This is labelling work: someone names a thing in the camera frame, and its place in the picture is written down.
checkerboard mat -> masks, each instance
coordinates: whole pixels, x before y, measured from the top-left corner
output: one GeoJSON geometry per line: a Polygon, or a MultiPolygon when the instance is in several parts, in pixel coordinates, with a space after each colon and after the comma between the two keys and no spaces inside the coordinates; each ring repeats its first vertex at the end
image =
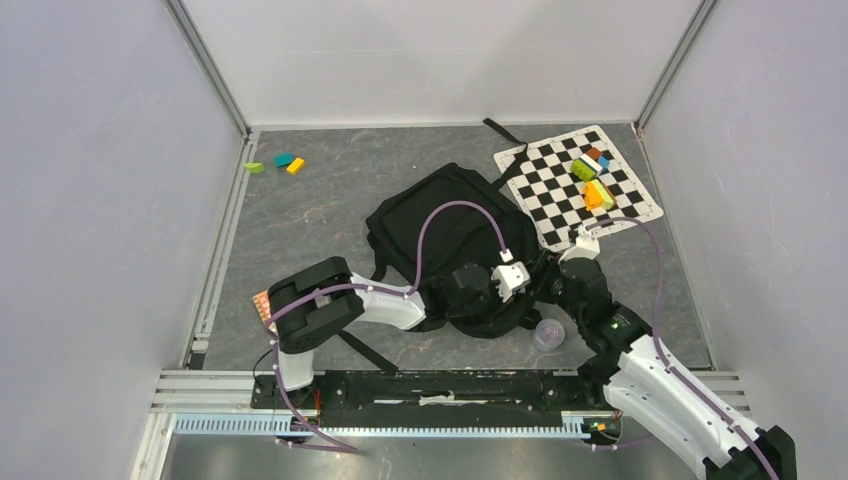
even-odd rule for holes
{"type": "MultiPolygon", "coordinates": [[[[501,172],[515,160],[522,147],[495,154],[501,172]]],[[[533,218],[539,242],[553,251],[568,248],[568,232],[580,224],[593,225],[607,218],[631,217],[647,222],[662,216],[663,211],[645,186],[627,165],[624,157],[598,125],[582,128],[558,137],[531,143],[529,160],[521,165],[521,174],[507,182],[518,205],[533,218]],[[609,171],[598,177],[615,195],[615,206],[586,210],[583,200],[585,184],[571,173],[571,163],[592,147],[603,152],[609,171]]],[[[635,226],[614,223],[592,230],[602,237],[635,226]]]]}

gray floor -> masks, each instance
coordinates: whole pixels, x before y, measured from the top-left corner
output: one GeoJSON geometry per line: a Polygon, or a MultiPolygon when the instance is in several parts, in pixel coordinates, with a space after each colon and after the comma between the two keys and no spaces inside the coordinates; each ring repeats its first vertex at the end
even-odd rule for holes
{"type": "MultiPolygon", "coordinates": [[[[510,128],[527,141],[567,133],[584,125],[510,128]]],[[[603,125],[633,171],[658,201],[653,178],[629,125],[603,125]]],[[[254,161],[265,172],[250,177],[233,243],[206,370],[249,370],[268,348],[252,296],[277,280],[332,255],[370,275],[373,258],[365,217],[380,202],[448,162],[497,178],[495,152],[512,145],[487,127],[439,127],[264,132],[254,161]],[[306,160],[297,176],[274,167],[274,156],[291,151],[306,160]]],[[[511,197],[508,188],[502,190],[511,197]]],[[[709,356],[692,297],[665,218],[650,226],[666,253],[666,294],[661,334],[690,368],[708,367],[709,356]]],[[[613,295],[648,319],[656,289],[656,260],[639,229],[601,239],[599,261],[613,295]]],[[[390,271],[388,283],[403,284],[390,271]]],[[[384,325],[348,329],[401,368],[576,368],[591,352],[573,323],[556,308],[543,310],[566,326],[566,342],[540,353],[526,330],[495,340],[467,337],[450,325],[435,332],[404,333],[384,325]]],[[[316,352],[315,368],[371,369],[369,362],[333,338],[316,352]]]]}

toy block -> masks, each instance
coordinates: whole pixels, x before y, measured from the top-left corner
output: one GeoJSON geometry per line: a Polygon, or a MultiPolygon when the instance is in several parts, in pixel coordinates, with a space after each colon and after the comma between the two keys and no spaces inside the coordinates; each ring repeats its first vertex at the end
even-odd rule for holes
{"type": "Polygon", "coordinates": [[[590,182],[601,173],[601,166],[598,162],[592,160],[586,155],[574,160],[571,163],[571,172],[580,180],[590,182]]]}
{"type": "Polygon", "coordinates": [[[303,168],[303,165],[305,163],[306,162],[304,162],[302,158],[295,158],[291,165],[286,167],[286,171],[291,173],[292,175],[297,175],[297,172],[299,172],[300,169],[303,168]]]}
{"type": "Polygon", "coordinates": [[[583,194],[586,196],[587,210],[593,210],[598,207],[609,210],[615,205],[615,195],[600,180],[592,180],[586,183],[583,194]]]}
{"type": "Polygon", "coordinates": [[[590,148],[590,149],[589,149],[589,151],[588,151],[588,152],[586,152],[586,154],[585,154],[585,155],[586,155],[587,157],[591,158],[592,160],[597,161],[597,160],[598,160],[598,158],[600,158],[600,156],[601,156],[601,151],[600,151],[600,150],[598,150],[598,149],[597,149],[597,148],[595,148],[595,147],[592,147],[592,148],[590,148]]]}
{"type": "Polygon", "coordinates": [[[245,163],[244,168],[250,173],[259,173],[265,170],[265,166],[261,163],[245,163]]]}
{"type": "Polygon", "coordinates": [[[601,173],[609,171],[609,160],[607,160],[607,157],[600,156],[596,160],[598,161],[598,165],[601,166],[601,173]]]}
{"type": "Polygon", "coordinates": [[[294,155],[289,152],[274,157],[274,165],[277,167],[285,167],[286,165],[291,165],[292,162],[294,162],[294,155]]]}

clear plastic cup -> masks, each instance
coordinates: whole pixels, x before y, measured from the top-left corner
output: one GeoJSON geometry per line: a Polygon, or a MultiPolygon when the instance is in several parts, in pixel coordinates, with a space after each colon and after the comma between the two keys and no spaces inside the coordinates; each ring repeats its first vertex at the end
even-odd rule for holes
{"type": "Polygon", "coordinates": [[[533,330],[533,346],[542,352],[549,352],[565,340],[565,328],[553,318],[546,318],[533,330]]]}

yellow lego brick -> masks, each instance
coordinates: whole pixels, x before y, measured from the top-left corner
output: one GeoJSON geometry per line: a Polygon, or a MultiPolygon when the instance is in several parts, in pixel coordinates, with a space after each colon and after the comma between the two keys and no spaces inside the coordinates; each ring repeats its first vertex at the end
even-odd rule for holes
{"type": "Polygon", "coordinates": [[[615,196],[609,191],[606,185],[600,180],[592,180],[586,183],[583,189],[583,194],[586,196],[586,209],[592,210],[598,207],[604,210],[609,210],[615,205],[615,196]]]}
{"type": "Polygon", "coordinates": [[[302,158],[300,158],[300,157],[295,158],[294,161],[291,163],[291,165],[286,167],[286,171],[291,173],[292,175],[296,175],[297,172],[299,172],[300,169],[303,168],[303,165],[305,163],[306,162],[304,162],[302,158]]]}

